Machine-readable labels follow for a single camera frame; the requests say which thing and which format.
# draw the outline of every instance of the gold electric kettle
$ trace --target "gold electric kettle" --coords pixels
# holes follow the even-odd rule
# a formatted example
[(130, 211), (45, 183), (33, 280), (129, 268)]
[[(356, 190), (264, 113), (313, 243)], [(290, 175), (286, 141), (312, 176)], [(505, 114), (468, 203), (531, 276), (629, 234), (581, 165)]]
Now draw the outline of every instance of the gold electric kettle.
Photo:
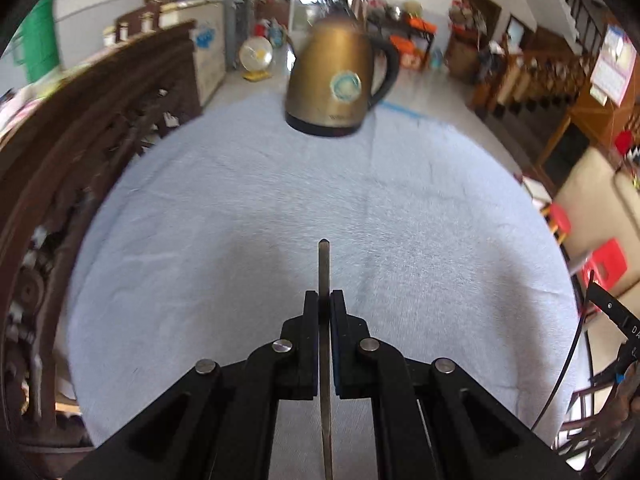
[[(372, 95), (377, 50), (385, 54), (386, 73)], [(400, 56), (393, 44), (369, 36), (351, 18), (324, 18), (312, 27), (308, 43), (296, 54), (285, 102), (287, 123), (316, 136), (352, 134), (367, 111), (391, 90), (399, 70)]]

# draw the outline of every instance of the black kettle base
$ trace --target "black kettle base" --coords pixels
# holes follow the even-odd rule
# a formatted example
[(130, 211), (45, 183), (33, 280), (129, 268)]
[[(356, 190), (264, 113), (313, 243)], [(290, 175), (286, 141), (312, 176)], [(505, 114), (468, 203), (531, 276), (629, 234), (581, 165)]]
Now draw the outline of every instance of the black kettle base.
[(307, 123), (286, 112), (285, 119), (287, 124), (295, 130), (317, 137), (345, 137), (354, 134), (362, 126), (362, 123), (356, 124), (355, 126), (340, 126), (337, 128), (332, 126), (319, 126), (318, 124)]

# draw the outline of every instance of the green bucket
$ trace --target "green bucket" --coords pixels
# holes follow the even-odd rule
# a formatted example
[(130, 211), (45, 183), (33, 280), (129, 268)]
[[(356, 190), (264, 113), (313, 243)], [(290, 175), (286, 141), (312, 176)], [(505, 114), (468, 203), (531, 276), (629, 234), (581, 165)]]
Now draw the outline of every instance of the green bucket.
[[(18, 55), (21, 47), (22, 56)], [(14, 63), (24, 65), (27, 80), (34, 83), (60, 65), (53, 0), (40, 0), (14, 36)]]

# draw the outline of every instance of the round sticker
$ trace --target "round sticker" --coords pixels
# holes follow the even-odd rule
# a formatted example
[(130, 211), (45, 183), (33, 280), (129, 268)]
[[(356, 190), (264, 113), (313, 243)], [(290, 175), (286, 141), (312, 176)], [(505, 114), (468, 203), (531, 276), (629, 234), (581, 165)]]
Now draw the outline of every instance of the round sticker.
[(331, 92), (338, 101), (353, 103), (362, 93), (362, 83), (358, 74), (340, 72), (331, 79)]

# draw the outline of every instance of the black kettle handle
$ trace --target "black kettle handle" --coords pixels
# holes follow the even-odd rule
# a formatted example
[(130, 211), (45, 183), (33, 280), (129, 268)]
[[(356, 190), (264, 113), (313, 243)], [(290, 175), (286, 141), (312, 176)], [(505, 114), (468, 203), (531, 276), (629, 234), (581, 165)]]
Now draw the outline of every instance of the black kettle handle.
[(371, 40), (373, 51), (381, 50), (386, 57), (385, 79), (382, 85), (380, 85), (380, 88), (378, 88), (378, 91), (369, 98), (369, 108), (373, 108), (389, 93), (396, 79), (398, 79), (398, 73), (400, 72), (400, 53), (393, 43), (384, 38), (370, 36), (369, 39)]

